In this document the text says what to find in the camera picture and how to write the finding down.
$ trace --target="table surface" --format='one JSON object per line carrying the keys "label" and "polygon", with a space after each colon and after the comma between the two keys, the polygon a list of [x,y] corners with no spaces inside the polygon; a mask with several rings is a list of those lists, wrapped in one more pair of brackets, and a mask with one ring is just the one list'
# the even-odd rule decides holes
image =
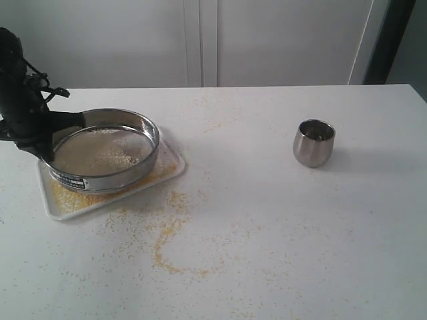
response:
{"label": "table surface", "polygon": [[[152,118],[185,173],[68,222],[0,144],[2,319],[424,319],[427,104],[407,85],[74,89]],[[336,128],[319,169],[300,121]]]}

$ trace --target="sieve mesh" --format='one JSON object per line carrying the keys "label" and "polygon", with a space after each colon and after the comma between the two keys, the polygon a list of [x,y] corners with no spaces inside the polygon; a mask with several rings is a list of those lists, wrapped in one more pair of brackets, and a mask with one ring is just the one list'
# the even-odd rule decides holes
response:
{"label": "sieve mesh", "polygon": [[59,146],[52,166],[73,175],[109,175],[143,161],[152,150],[151,140],[134,131],[82,131]]}

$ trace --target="metal sieve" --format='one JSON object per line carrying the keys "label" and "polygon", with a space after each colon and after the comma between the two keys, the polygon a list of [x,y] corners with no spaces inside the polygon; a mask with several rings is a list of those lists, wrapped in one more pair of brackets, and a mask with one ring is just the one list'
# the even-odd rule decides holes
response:
{"label": "metal sieve", "polygon": [[112,193],[148,175],[155,165],[159,131],[147,117],[121,109],[83,112],[85,128],[53,136],[52,178],[80,193]]}

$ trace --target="white tray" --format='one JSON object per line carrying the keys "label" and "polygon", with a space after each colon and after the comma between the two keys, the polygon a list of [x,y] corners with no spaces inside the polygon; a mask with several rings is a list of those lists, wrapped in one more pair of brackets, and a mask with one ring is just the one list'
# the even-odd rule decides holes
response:
{"label": "white tray", "polygon": [[90,212],[104,205],[133,195],[158,183],[179,175],[185,169],[185,161],[166,143],[163,137],[159,144],[159,155],[153,171],[128,189],[108,195],[83,195],[62,187],[53,180],[42,161],[37,161],[37,176],[46,215],[53,220],[66,220]]}

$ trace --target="metal cup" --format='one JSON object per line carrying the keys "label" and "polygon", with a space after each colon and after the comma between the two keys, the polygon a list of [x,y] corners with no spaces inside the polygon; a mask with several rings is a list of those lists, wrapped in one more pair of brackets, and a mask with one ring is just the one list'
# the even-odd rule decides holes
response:
{"label": "metal cup", "polygon": [[300,124],[294,140],[294,156],[306,167],[323,165],[334,147],[335,129],[321,120],[306,120]]}

